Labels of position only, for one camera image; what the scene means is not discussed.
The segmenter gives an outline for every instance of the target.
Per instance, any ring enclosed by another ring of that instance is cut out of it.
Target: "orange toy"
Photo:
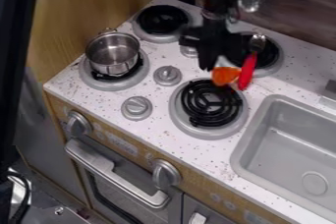
[[[212,70],[212,81],[217,86],[232,83],[240,75],[241,69],[231,67],[218,67]]]

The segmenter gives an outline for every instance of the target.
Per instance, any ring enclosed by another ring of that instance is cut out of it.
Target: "black coil burner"
[[[243,100],[230,86],[211,80],[190,82],[181,94],[182,106],[194,127],[221,127],[236,119]]]
[[[139,14],[137,22],[147,33],[164,35],[187,24],[189,19],[185,12],[179,8],[160,5],[144,9]]]
[[[95,80],[98,80],[98,81],[121,81],[121,80],[124,80],[128,77],[130,77],[131,75],[133,75],[135,72],[137,72],[139,70],[139,68],[143,65],[143,59],[142,57],[139,55],[138,57],[138,60],[136,62],[136,64],[132,67],[132,69],[120,76],[120,77],[115,77],[115,76],[109,76],[109,75],[105,75],[105,74],[100,74],[94,70],[91,71],[91,74],[92,74],[92,77],[95,79]]]
[[[251,54],[250,52],[250,39],[252,35],[243,35],[243,52],[241,57],[227,59],[237,67],[242,67],[245,59]],[[266,44],[262,52],[258,53],[256,61],[256,69],[263,69],[267,66],[271,66],[279,59],[280,50],[275,43],[267,39]]]

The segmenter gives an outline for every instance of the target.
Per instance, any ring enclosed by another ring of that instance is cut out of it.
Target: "sink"
[[[266,97],[231,155],[233,170],[336,223],[336,117]]]

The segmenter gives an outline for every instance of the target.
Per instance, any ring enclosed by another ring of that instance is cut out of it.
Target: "red spatula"
[[[256,56],[257,53],[253,52],[251,55],[247,57],[242,67],[241,74],[238,78],[238,89],[245,90],[252,81],[255,64],[256,64]]]
[[[265,47],[266,36],[260,33],[254,34],[250,39],[250,52],[245,59],[241,74],[238,78],[238,89],[245,90],[252,81],[253,72],[256,65],[257,54]]]

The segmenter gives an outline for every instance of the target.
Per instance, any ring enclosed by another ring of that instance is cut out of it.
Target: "silver oven door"
[[[92,207],[116,224],[179,224],[183,194],[154,187],[151,174],[95,140],[71,139]]]

